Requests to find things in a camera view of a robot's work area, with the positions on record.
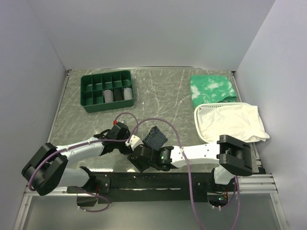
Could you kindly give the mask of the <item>navy striped underwear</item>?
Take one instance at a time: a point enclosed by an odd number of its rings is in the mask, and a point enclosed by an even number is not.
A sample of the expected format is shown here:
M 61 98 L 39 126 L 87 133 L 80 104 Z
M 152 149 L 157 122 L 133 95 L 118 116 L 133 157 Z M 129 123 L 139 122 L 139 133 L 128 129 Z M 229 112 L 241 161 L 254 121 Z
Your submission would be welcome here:
M 157 126 L 154 126 L 144 138 L 143 143 L 153 150 L 159 150 L 167 141 L 167 137 Z

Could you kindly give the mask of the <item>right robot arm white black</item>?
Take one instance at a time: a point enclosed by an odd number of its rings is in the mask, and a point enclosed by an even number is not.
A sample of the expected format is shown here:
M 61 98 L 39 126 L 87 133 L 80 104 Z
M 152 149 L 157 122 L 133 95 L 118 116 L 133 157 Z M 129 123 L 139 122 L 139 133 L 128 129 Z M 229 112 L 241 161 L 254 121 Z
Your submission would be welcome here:
M 148 168 L 169 171 L 194 164 L 215 164 L 210 186 L 221 191 L 235 176 L 251 176 L 251 147 L 229 135 L 221 135 L 217 142 L 182 147 L 167 146 L 154 150 L 132 135 L 125 145 L 132 149 L 129 161 L 142 173 Z

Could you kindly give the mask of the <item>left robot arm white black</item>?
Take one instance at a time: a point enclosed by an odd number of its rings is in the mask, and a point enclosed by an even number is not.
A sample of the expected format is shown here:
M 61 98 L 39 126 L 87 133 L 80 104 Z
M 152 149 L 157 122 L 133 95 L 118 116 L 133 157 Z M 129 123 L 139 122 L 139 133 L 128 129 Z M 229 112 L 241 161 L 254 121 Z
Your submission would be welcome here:
M 57 187 L 78 187 L 84 192 L 97 192 L 105 185 L 87 167 L 73 169 L 71 165 L 90 157 L 98 157 L 118 149 L 131 153 L 125 142 L 129 130 L 105 130 L 100 134 L 75 144 L 54 146 L 43 144 L 22 169 L 22 176 L 29 182 L 29 189 L 45 196 Z

